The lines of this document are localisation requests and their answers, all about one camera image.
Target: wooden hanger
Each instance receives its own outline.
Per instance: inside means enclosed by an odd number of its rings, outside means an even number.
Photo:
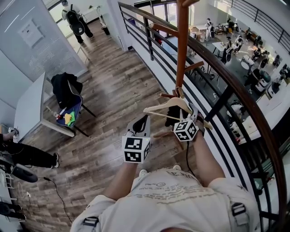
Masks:
[[[176,120],[180,120],[179,118],[175,118],[175,117],[171,117],[171,116],[168,116],[168,115],[152,112],[152,111],[156,111],[156,110],[169,108],[171,106],[179,106],[181,109],[185,110],[187,113],[189,113],[189,114],[193,113],[192,110],[187,106],[186,102],[183,99],[179,98],[179,97],[170,98],[170,100],[168,102],[166,102],[165,104],[162,104],[162,105],[151,106],[151,107],[145,108],[143,110],[143,112],[144,113],[150,113],[150,114],[156,114],[156,115],[160,115],[160,116],[164,116],[164,117],[172,118],[172,119],[176,119]]]

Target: floor below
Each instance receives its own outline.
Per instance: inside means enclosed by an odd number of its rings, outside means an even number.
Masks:
[[[89,28],[95,38],[89,40],[83,36],[84,50],[92,63],[88,66],[89,72],[79,81],[83,83],[83,104],[97,117],[82,110],[76,122],[89,137],[76,132],[76,136],[70,138],[41,126],[23,141],[51,154],[58,152],[59,168],[32,167],[32,170],[38,177],[47,177],[56,183],[71,220],[104,190],[118,171],[123,162],[121,138],[127,124],[141,115],[144,108],[167,101],[160,97],[160,86],[134,51],[123,52],[110,36],[105,35],[98,21],[89,24]],[[46,104],[52,110],[58,110],[55,97]],[[164,117],[150,117],[151,135],[169,130],[164,126]],[[47,110],[44,118],[55,123],[55,118]],[[176,163],[188,171],[185,155],[186,150],[178,146],[174,137],[152,138],[151,152],[138,166],[136,175],[141,169],[153,171]],[[191,169],[196,169],[192,147],[189,163]],[[69,231],[71,223],[52,182],[39,179],[36,183],[27,183],[15,179],[15,189],[12,190],[15,197],[21,197],[18,182],[23,192],[31,195],[29,200],[18,200],[27,216],[24,223],[27,229],[32,232]]]

